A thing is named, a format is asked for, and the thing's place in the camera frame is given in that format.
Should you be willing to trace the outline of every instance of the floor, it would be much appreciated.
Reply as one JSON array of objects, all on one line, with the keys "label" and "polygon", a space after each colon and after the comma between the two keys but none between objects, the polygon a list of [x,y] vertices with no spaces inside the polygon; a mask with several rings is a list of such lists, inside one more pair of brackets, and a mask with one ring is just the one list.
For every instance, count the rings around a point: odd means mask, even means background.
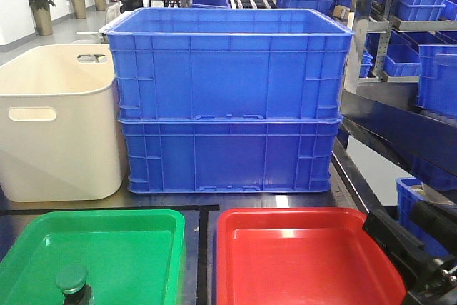
[{"label": "floor", "polygon": [[91,40],[94,35],[78,34],[79,32],[97,32],[105,24],[105,11],[87,10],[85,19],[68,19],[53,25],[53,34],[38,36],[32,41],[6,53],[0,52],[0,65],[37,46],[47,44],[70,44],[78,40]]}]

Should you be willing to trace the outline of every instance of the metal shelf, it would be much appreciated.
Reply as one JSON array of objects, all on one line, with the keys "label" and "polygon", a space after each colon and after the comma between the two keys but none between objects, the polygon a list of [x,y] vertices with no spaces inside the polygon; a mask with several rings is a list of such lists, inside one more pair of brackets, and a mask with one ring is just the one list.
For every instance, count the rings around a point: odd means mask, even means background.
[{"label": "metal shelf", "polygon": [[386,32],[389,26],[388,21],[377,21],[374,18],[370,17],[370,21],[368,23],[368,32]]},{"label": "metal shelf", "polygon": [[392,18],[398,31],[457,31],[457,21],[402,21]]},{"label": "metal shelf", "polygon": [[383,71],[381,79],[385,82],[419,82],[418,76],[390,76],[385,71]]},{"label": "metal shelf", "polygon": [[378,83],[381,82],[379,78],[376,77],[368,77],[368,78],[360,78],[358,80],[360,84],[372,84],[372,83]]},{"label": "metal shelf", "polygon": [[404,170],[410,171],[408,164],[402,166],[401,162],[406,160],[405,155],[411,155],[457,176],[456,151],[452,148],[457,143],[457,126],[416,113],[416,92],[415,83],[365,84],[357,94],[343,91],[341,113],[359,129],[375,135],[357,137],[359,141],[371,147],[373,138],[381,138],[387,144],[384,151],[402,155],[397,164]]}]

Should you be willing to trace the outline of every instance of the black metal bracket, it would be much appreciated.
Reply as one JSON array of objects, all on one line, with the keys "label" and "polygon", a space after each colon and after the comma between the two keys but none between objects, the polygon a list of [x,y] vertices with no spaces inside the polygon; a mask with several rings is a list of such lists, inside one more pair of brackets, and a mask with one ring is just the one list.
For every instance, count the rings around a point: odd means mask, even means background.
[{"label": "black metal bracket", "polygon": [[423,243],[384,211],[370,212],[363,230],[383,249],[403,278],[408,293],[402,305],[457,304],[457,279],[452,269],[455,256],[438,258],[425,252]]}]

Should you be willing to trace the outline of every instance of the crate rim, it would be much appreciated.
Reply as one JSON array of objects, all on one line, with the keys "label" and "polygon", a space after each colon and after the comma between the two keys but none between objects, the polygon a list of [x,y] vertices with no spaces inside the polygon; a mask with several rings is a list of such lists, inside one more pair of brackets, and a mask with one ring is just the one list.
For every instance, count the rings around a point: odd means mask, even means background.
[{"label": "crate rim", "polygon": [[[202,9],[202,8],[193,8],[193,9],[184,9],[184,8],[152,8],[152,7],[142,7],[136,10],[133,10],[128,16],[125,16],[122,20],[116,22],[115,25],[110,27],[107,31],[107,35],[113,36],[353,36],[354,31],[347,26],[339,23],[331,19],[330,17],[322,14],[320,11],[315,9],[269,9],[268,12],[276,11],[276,12],[311,12],[312,14],[321,17],[321,19],[331,22],[332,25],[337,27],[341,30],[339,33],[189,33],[189,32],[137,32],[137,31],[130,31],[130,32],[119,32],[116,31],[120,25],[126,23],[127,21],[139,16],[139,14],[143,11],[208,11],[209,14],[215,13],[215,11],[226,11],[226,9]],[[263,9],[244,9],[243,13],[260,13],[260,11],[264,11]]]},{"label": "crate rim", "polygon": [[165,119],[125,119],[118,118],[118,121],[122,124],[337,124],[341,123],[343,116],[340,115],[332,119],[240,119],[235,118],[232,120],[220,120],[220,119],[187,119],[187,120],[165,120]]}]

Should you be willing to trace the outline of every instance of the shelf rack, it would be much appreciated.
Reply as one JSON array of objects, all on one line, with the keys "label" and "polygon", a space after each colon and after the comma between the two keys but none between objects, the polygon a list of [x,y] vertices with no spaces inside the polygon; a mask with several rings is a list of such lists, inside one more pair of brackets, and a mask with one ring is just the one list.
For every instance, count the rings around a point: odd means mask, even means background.
[{"label": "shelf rack", "polygon": [[[352,0],[351,4],[348,22],[355,36],[346,63],[341,97],[341,112],[346,117],[343,130],[412,174],[411,164],[392,156],[414,156],[457,176],[457,151],[454,153],[457,127],[419,114],[415,107],[417,76],[391,77],[383,72],[392,28],[457,31],[457,21],[401,21],[393,15],[393,0],[386,0],[382,9],[375,7],[374,11],[372,1]],[[188,4],[188,0],[181,0],[181,3]],[[368,32],[381,34],[377,57],[370,77],[359,78]]]}]

